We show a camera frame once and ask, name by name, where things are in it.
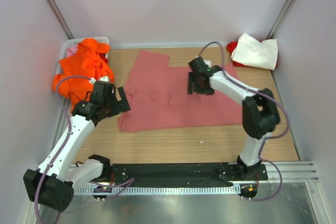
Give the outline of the pink t shirt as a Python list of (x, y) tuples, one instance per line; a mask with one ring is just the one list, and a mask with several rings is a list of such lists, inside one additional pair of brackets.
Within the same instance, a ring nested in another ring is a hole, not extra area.
[(119, 131), (241, 124), (241, 106), (221, 92), (188, 94), (189, 71), (141, 50), (124, 85), (131, 109), (118, 118)]

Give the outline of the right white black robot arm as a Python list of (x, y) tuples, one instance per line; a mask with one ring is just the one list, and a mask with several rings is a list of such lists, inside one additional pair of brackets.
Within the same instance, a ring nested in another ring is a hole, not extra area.
[(261, 166), (261, 152), (280, 116), (271, 90), (258, 90), (232, 77), (220, 66), (196, 57), (189, 63), (188, 94), (223, 93), (242, 107), (243, 128), (248, 135), (243, 151), (237, 157), (237, 168), (243, 178), (254, 176)]

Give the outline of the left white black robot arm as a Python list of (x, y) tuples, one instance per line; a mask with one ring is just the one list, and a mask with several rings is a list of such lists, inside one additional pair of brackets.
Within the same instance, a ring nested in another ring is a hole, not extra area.
[(110, 160), (96, 154), (89, 156), (79, 167), (69, 168), (81, 145), (100, 121), (129, 110), (123, 87), (106, 81), (94, 83), (89, 100), (81, 100), (75, 105), (72, 116), (67, 118), (68, 128), (50, 154), (36, 170), (28, 169), (23, 176), (28, 198), (35, 208), (47, 206), (62, 212), (70, 205), (75, 190), (110, 176)]

